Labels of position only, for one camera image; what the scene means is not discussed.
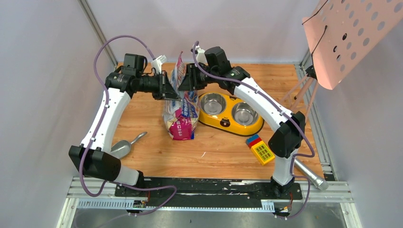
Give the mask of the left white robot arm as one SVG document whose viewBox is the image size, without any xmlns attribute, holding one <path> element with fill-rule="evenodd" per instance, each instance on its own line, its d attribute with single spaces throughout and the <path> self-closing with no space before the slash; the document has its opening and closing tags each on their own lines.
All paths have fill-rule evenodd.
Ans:
<svg viewBox="0 0 403 228">
<path fill-rule="evenodd" d="M 166 61 L 165 55 L 153 60 L 154 74 L 150 76 L 144 73 L 144 56 L 126 54 L 124 64 L 106 77 L 94 122 L 81 144 L 71 146 L 68 153 L 83 176 L 127 184 L 127 190 L 134 196 L 145 192 L 146 184 L 140 180 L 142 173 L 124 166 L 111 154 L 112 140 L 122 113 L 135 93 L 151 93 L 155 100 L 180 99 L 166 71 L 162 70 Z"/>
</svg>

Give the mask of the silver microphone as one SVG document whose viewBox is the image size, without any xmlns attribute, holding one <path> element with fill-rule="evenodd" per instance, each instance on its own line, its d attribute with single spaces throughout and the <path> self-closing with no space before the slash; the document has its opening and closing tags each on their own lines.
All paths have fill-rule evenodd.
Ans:
<svg viewBox="0 0 403 228">
<path fill-rule="evenodd" d="M 320 190 L 325 191 L 328 189 L 329 185 L 327 181 L 314 173 L 310 168 L 308 168 L 304 163 L 302 163 L 299 159 L 295 158 L 294 166 L 297 167 L 308 179 L 314 184 L 314 186 Z"/>
</svg>

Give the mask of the cat food bag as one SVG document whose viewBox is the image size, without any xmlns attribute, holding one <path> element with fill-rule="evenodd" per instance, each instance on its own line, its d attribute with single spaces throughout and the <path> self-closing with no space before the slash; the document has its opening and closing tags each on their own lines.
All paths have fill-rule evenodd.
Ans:
<svg viewBox="0 0 403 228">
<path fill-rule="evenodd" d="M 192 140 L 199 120 L 199 96 L 197 91 L 179 91 L 179 85 L 185 78 L 186 64 L 179 55 L 177 62 L 168 76 L 169 82 L 179 94 L 180 100 L 164 102 L 163 120 L 168 134 L 173 140 Z"/>
</svg>

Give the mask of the pink perforated music stand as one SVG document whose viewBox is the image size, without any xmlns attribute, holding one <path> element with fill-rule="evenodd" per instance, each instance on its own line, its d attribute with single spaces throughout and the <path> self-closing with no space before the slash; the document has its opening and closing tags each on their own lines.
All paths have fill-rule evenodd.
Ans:
<svg viewBox="0 0 403 228">
<path fill-rule="evenodd" d="M 291 110 L 313 86 L 311 100 L 382 96 L 403 76 L 400 0 L 318 0 L 298 19 L 307 42 L 304 76 L 281 98 Z"/>
</svg>

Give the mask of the colourful toy brick block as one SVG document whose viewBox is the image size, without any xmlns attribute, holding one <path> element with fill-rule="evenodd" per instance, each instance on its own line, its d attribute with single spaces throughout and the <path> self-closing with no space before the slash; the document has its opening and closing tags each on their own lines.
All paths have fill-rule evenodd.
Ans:
<svg viewBox="0 0 403 228">
<path fill-rule="evenodd" d="M 255 155 L 259 163 L 264 166 L 275 159 L 274 153 L 269 149 L 266 143 L 255 134 L 246 139 L 246 145 Z"/>
</svg>

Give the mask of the yellow double pet bowl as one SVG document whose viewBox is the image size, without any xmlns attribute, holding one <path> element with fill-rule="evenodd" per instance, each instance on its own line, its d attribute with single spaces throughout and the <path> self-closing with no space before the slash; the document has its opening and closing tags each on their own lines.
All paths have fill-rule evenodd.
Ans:
<svg viewBox="0 0 403 228">
<path fill-rule="evenodd" d="M 199 122 L 237 136 L 249 137 L 259 133 L 263 118 L 242 99 L 218 92 L 199 96 Z"/>
</svg>

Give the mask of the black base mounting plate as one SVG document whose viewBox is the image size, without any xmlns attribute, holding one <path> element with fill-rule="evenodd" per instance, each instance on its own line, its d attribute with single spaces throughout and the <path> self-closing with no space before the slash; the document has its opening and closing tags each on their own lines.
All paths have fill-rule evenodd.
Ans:
<svg viewBox="0 0 403 228">
<path fill-rule="evenodd" d="M 167 207 L 260 208 L 262 200 L 301 200 L 300 184 L 293 183 L 286 193 L 276 193 L 270 181 L 148 177 L 142 183 L 146 191 L 116 187 L 116 197 L 143 197 L 149 206 L 159 206 L 173 193 Z"/>
</svg>

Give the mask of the metal food scoop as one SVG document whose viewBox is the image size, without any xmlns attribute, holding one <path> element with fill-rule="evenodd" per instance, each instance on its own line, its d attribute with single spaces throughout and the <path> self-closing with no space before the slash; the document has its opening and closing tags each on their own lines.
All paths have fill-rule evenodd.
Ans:
<svg viewBox="0 0 403 228">
<path fill-rule="evenodd" d="M 112 146 L 110 154 L 118 159 L 122 159 L 129 154 L 132 145 L 138 140 L 147 135 L 147 132 L 142 132 L 137 135 L 132 141 L 120 140 L 115 145 Z"/>
</svg>

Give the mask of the aluminium frame rail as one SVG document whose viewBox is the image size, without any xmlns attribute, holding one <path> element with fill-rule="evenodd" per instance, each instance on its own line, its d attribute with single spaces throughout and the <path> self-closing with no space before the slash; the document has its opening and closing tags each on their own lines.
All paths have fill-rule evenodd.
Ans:
<svg viewBox="0 0 403 228">
<path fill-rule="evenodd" d="M 77 209 L 120 209 L 146 212 L 158 208 L 165 211 L 196 212 L 261 212 L 294 214 L 300 206 L 304 213 L 313 206 L 320 211 L 336 206 L 348 228 L 361 227 L 355 203 L 346 182 L 322 181 L 319 187 L 307 181 L 296 181 L 285 193 L 277 196 L 269 180 L 159 178 L 145 179 L 145 191 L 132 190 L 113 183 L 87 178 L 91 190 L 103 188 L 97 197 L 90 197 L 81 188 L 78 178 L 70 184 L 58 226 L 68 227 Z"/>
</svg>

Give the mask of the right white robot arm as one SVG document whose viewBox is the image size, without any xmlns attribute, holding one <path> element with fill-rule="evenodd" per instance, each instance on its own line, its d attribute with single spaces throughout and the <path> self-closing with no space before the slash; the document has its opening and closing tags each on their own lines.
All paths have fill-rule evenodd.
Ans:
<svg viewBox="0 0 403 228">
<path fill-rule="evenodd" d="M 187 70 L 185 78 L 179 85 L 180 91 L 202 90 L 208 84 L 217 83 L 256 111 L 270 126 L 274 134 L 268 142 L 275 154 L 275 170 L 272 175 L 272 194 L 284 198 L 290 193 L 294 180 L 294 158 L 301 142 L 305 139 L 305 116 L 301 112 L 292 113 L 271 98 L 255 82 L 244 68 L 231 66 L 225 51 L 212 47 L 202 51 L 196 42 L 192 48 L 194 63 Z"/>
</svg>

